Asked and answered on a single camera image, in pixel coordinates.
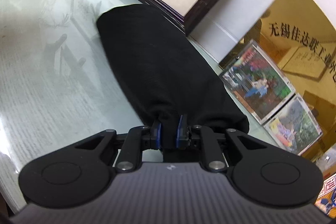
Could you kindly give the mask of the small framed photo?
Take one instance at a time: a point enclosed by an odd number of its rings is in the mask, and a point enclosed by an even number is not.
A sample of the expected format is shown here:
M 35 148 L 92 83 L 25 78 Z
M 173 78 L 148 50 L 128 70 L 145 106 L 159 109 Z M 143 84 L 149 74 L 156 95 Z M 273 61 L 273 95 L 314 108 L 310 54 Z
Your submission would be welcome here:
M 298 94 L 264 128 L 280 148 L 296 155 L 302 155 L 322 136 L 318 122 Z

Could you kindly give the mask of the black drawstring shorts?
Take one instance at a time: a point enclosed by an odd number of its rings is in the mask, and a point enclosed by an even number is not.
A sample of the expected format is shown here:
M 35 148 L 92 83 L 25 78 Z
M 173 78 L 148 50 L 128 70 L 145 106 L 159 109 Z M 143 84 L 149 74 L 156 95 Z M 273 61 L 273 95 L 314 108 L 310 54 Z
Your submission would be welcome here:
M 115 7 L 96 22 L 109 65 L 140 120 L 161 124 L 166 162 L 189 161 L 193 149 L 177 150 L 179 120 L 215 133 L 249 131 L 248 118 L 223 82 L 187 38 L 148 5 Z

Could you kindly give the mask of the large framed couple photo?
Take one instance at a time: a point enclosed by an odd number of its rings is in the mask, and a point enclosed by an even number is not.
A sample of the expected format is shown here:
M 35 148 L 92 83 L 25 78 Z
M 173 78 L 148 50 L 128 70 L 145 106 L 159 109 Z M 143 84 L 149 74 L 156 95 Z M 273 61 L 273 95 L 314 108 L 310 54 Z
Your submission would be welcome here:
M 245 109 L 264 124 L 295 94 L 276 63 L 251 40 L 219 75 Z

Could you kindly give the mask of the gold company plaque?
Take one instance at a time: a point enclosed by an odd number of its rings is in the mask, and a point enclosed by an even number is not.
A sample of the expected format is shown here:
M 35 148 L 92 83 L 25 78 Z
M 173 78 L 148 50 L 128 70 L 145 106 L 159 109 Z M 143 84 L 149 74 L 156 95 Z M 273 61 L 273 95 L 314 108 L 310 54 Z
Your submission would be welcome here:
M 334 26 L 313 0 L 274 0 L 220 62 L 222 71 L 251 40 L 276 63 L 318 122 L 322 136 L 301 155 L 316 161 L 335 143 Z M 259 124 L 247 113 L 257 124 L 252 135 L 278 146 L 264 128 L 269 120 Z

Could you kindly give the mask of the colourful illustrated booklet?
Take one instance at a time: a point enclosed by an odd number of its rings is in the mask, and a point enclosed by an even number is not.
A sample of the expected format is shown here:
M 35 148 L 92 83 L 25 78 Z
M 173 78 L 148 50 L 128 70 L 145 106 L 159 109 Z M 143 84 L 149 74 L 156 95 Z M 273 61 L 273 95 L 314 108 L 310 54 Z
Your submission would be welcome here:
M 315 202 L 315 206 L 331 218 L 336 216 L 336 181 L 335 174 L 323 182 L 323 187 Z

